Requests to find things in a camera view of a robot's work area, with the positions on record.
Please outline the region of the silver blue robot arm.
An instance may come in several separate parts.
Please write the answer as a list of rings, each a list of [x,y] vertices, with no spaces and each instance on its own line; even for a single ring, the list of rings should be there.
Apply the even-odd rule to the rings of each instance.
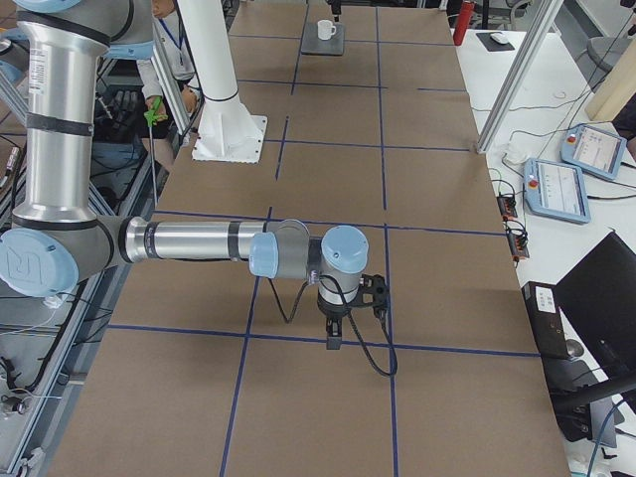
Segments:
[[[48,297],[105,269],[145,259],[244,261],[252,274],[318,288],[326,345],[361,304],[369,244],[351,226],[309,234],[295,220],[148,222],[100,216],[88,204],[98,60],[114,48],[149,58],[155,40],[147,1],[21,1],[30,44],[26,196],[1,237],[1,277],[15,291]]]

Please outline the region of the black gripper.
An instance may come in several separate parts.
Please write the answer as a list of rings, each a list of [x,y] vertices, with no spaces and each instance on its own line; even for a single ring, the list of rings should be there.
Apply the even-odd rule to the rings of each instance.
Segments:
[[[326,317],[326,349],[340,350],[342,347],[344,317],[352,317],[351,309],[347,305],[333,304],[318,296],[318,308]]]

